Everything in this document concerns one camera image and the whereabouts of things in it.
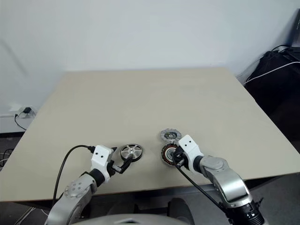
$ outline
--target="floor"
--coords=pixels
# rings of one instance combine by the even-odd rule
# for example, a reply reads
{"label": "floor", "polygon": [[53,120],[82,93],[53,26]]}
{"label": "floor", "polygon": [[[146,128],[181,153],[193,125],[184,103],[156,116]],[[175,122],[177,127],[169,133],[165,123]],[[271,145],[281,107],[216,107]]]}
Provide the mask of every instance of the floor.
{"label": "floor", "polygon": [[[19,138],[0,138],[0,153],[5,149],[14,148]],[[261,206],[262,214],[271,225],[296,225],[300,221],[300,174],[291,174],[281,177],[262,187],[251,191],[257,201],[264,197]],[[140,209],[166,207],[173,197],[184,199],[189,205],[197,225],[228,225],[224,214],[209,202],[201,193],[141,198],[136,200]],[[92,216],[105,215],[114,201],[93,201]],[[0,224],[14,225],[18,218],[29,207],[13,202],[0,202]],[[23,222],[25,225],[44,224],[46,215],[35,209]]]}

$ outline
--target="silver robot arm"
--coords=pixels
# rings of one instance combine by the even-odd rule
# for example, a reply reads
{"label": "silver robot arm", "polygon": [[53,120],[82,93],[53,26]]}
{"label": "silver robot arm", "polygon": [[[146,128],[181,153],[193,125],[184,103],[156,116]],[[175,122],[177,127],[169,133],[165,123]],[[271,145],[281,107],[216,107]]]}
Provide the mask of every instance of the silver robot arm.
{"label": "silver robot arm", "polygon": [[186,135],[178,141],[176,164],[192,173],[202,173],[214,185],[229,222],[234,225],[267,225],[242,178],[223,158],[205,156],[195,141]]}
{"label": "silver robot arm", "polygon": [[103,145],[95,147],[91,159],[91,171],[85,172],[77,180],[66,186],[61,198],[49,212],[45,225],[68,225],[74,223],[83,208],[90,202],[92,195],[102,183],[107,183],[115,172],[123,173],[132,162],[129,157],[118,167],[111,160],[113,149]]}

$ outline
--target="white wall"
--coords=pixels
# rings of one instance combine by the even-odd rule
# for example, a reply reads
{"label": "white wall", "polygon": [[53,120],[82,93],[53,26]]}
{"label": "white wall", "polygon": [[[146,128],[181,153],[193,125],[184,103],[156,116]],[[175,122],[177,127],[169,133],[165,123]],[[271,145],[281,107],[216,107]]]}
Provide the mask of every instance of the white wall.
{"label": "white wall", "polygon": [[[299,0],[0,1],[0,115],[40,108],[66,70],[226,66],[238,75],[285,43],[300,8]],[[0,132],[17,130],[0,119]]]}

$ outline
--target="beige tabletop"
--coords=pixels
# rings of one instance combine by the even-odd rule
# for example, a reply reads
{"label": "beige tabletop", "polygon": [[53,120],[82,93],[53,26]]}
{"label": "beige tabletop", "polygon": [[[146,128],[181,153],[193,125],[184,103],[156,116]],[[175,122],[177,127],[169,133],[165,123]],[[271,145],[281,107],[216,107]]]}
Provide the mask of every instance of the beige tabletop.
{"label": "beige tabletop", "polygon": [[[72,72],[18,143],[0,172],[0,200],[51,199],[60,164],[78,144],[143,146],[142,158],[111,177],[97,194],[189,186],[160,157],[160,131],[189,134],[206,155],[225,158],[243,179],[300,171],[300,155],[225,68]],[[84,171],[91,154],[76,149],[58,196]],[[120,152],[114,155],[121,164]],[[199,184],[209,181],[191,175]]]}

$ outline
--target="metal disc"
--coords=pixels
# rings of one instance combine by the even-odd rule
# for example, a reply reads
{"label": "metal disc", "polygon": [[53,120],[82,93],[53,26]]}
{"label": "metal disc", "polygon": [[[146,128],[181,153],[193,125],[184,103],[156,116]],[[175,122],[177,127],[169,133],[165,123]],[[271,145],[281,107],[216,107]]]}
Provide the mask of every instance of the metal disc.
{"label": "metal disc", "polygon": [[138,144],[127,144],[121,149],[120,154],[123,160],[126,160],[129,156],[133,156],[132,162],[135,162],[142,157],[143,149]]}
{"label": "metal disc", "polygon": [[167,165],[173,165],[172,153],[176,150],[175,144],[167,144],[161,150],[161,158]]}
{"label": "metal disc", "polygon": [[168,143],[175,143],[181,139],[181,133],[176,129],[165,129],[160,133],[161,138]]}

